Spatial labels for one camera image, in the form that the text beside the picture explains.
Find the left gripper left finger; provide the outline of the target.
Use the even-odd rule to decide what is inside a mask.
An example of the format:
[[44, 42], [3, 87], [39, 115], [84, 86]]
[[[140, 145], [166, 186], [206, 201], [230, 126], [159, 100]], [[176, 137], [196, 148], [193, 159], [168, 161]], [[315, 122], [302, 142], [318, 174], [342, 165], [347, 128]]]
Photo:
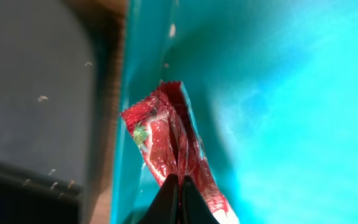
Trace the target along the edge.
[[179, 184], [175, 174], [169, 174], [150, 207], [137, 224], [177, 224]]

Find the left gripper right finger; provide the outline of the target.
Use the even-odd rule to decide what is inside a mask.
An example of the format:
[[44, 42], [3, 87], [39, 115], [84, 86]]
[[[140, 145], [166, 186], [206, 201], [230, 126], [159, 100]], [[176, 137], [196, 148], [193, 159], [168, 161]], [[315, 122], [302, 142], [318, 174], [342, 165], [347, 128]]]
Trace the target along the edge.
[[193, 179], [186, 175], [180, 192], [181, 224], [219, 224], [210, 212]]

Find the red snack wrapper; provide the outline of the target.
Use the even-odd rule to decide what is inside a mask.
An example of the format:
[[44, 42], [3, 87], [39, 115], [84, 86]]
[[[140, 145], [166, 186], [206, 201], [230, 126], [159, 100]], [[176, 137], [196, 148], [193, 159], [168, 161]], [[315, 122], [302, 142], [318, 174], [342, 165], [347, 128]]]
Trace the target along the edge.
[[238, 223], [212, 175], [182, 82], [162, 82], [149, 96], [124, 110], [121, 117], [160, 188], [169, 174], [177, 175], [178, 223], [181, 185], [186, 175], [193, 179], [219, 224]]

